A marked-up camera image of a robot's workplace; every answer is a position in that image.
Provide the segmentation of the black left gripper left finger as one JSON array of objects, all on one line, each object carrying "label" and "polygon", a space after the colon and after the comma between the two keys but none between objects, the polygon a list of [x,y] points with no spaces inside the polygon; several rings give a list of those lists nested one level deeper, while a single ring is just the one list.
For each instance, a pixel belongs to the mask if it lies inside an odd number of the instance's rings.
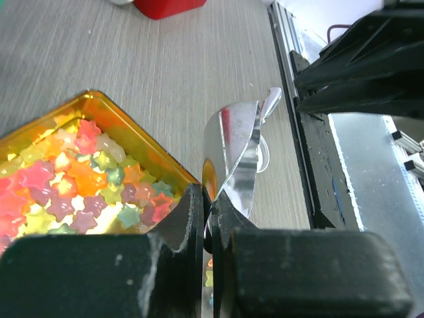
[{"label": "black left gripper left finger", "polygon": [[33,235],[1,257],[2,317],[199,317],[203,194],[146,234]]}]

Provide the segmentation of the gold tin star candies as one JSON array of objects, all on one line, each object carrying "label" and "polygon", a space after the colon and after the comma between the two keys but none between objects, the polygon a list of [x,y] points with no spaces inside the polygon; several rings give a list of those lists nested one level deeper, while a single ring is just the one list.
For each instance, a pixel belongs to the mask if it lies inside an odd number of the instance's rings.
[{"label": "gold tin star candies", "polygon": [[33,235],[146,234],[190,184],[104,93],[83,92],[1,139],[1,257]]}]

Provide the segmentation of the silver metal scoop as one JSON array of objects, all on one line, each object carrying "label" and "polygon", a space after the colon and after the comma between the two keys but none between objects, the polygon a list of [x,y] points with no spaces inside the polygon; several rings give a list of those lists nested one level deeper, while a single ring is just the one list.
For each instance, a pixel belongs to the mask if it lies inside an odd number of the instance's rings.
[{"label": "silver metal scoop", "polygon": [[263,102],[232,103],[209,119],[203,132],[202,184],[211,203],[227,196],[241,215],[250,217],[256,176],[270,161],[261,128],[281,98],[282,89],[272,87]]}]

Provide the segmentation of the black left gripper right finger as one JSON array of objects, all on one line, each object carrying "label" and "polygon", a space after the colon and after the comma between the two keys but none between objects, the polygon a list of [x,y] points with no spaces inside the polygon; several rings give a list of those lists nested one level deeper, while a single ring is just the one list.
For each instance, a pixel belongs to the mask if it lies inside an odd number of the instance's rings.
[{"label": "black left gripper right finger", "polygon": [[226,193],[208,201],[215,317],[407,317],[391,246],[369,232],[260,229]]}]

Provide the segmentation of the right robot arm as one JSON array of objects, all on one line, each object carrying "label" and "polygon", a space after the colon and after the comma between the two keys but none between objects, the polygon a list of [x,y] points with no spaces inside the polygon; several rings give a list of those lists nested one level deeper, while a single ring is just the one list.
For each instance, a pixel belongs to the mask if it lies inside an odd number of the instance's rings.
[{"label": "right robot arm", "polygon": [[[221,108],[203,133],[214,316],[422,317],[423,149],[393,118],[423,119],[423,2],[385,1],[314,62],[287,11],[269,13],[283,87]],[[249,220],[280,100],[307,230]]]}]

